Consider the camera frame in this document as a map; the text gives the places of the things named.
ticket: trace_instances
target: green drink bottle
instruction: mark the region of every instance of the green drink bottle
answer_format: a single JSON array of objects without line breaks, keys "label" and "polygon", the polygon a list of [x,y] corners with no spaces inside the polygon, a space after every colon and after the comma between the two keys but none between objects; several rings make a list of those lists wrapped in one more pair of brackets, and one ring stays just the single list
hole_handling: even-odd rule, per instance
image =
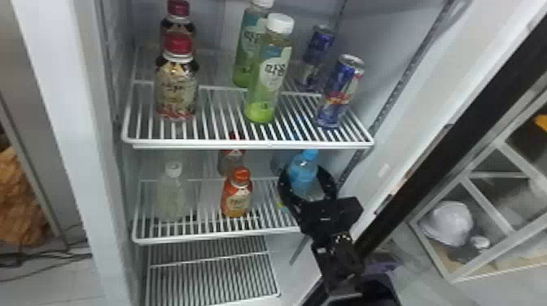
[{"label": "green drink bottle", "polygon": [[266,17],[273,4],[274,0],[252,0],[251,5],[243,13],[232,76],[237,86],[249,85],[252,61],[260,43],[260,36],[266,32]]},{"label": "green drink bottle", "polygon": [[268,15],[266,34],[260,38],[247,92],[245,116],[250,121],[268,123],[274,119],[278,93],[291,59],[289,35],[294,27],[295,21],[287,15]]}]

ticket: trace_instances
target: wire shelf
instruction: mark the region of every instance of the wire shelf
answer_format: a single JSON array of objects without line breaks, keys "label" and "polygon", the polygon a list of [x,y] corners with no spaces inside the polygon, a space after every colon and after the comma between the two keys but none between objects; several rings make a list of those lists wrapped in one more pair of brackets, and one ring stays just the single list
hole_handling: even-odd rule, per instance
[{"label": "wire shelf", "polygon": [[[351,110],[340,128],[317,127],[314,117],[322,96],[299,92],[291,77],[282,87],[273,123],[249,122],[243,114],[247,90],[235,87],[226,74],[229,69],[221,69],[231,67],[232,59],[214,52],[198,54],[203,71],[196,116],[184,122],[161,118],[154,108],[153,60],[139,50],[121,131],[124,142],[136,149],[364,149],[374,145]],[[229,138],[231,131],[237,132],[237,139]]]},{"label": "wire shelf", "polygon": [[[149,247],[146,306],[214,305],[279,296],[279,286],[263,238],[212,240],[199,245]],[[222,257],[196,260],[190,253],[219,250]],[[256,250],[261,253],[237,253]],[[174,258],[176,262],[166,263]]]},{"label": "wire shelf", "polygon": [[240,218],[222,216],[223,179],[196,180],[196,208],[177,221],[162,221],[155,213],[156,181],[142,181],[140,203],[133,217],[133,241],[141,245],[179,243],[191,240],[298,233],[300,228],[290,213],[278,208],[275,178],[253,180],[252,209]]}]

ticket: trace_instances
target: white hard hat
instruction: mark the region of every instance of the white hard hat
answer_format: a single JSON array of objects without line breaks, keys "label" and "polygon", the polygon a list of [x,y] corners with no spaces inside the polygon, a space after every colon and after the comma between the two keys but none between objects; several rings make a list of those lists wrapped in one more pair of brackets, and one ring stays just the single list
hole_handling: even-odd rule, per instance
[{"label": "white hard hat", "polygon": [[419,225],[427,237],[450,247],[461,247],[473,229],[473,217],[464,203],[442,201],[419,221]]}]

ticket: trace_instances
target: blue and silver can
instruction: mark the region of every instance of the blue and silver can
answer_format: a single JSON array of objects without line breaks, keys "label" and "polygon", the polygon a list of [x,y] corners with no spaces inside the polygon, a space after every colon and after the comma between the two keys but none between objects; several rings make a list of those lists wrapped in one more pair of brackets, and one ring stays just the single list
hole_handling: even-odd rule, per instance
[{"label": "blue and silver can", "polygon": [[322,105],[317,110],[317,125],[335,129],[347,111],[359,80],[365,72],[365,63],[353,55],[341,55],[326,82]]},{"label": "blue and silver can", "polygon": [[319,24],[313,26],[312,39],[302,58],[300,70],[295,78],[296,83],[305,91],[313,91],[321,71],[323,60],[332,44],[335,42],[335,31],[329,26]]}]

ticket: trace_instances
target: blue bottle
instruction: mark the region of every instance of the blue bottle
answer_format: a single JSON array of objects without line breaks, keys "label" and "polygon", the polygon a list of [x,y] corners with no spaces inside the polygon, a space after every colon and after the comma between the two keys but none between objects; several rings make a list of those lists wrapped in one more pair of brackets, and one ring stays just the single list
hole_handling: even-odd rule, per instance
[{"label": "blue bottle", "polygon": [[307,193],[317,176],[318,153],[318,150],[304,150],[289,165],[288,175],[292,190],[303,199],[307,199]]}]

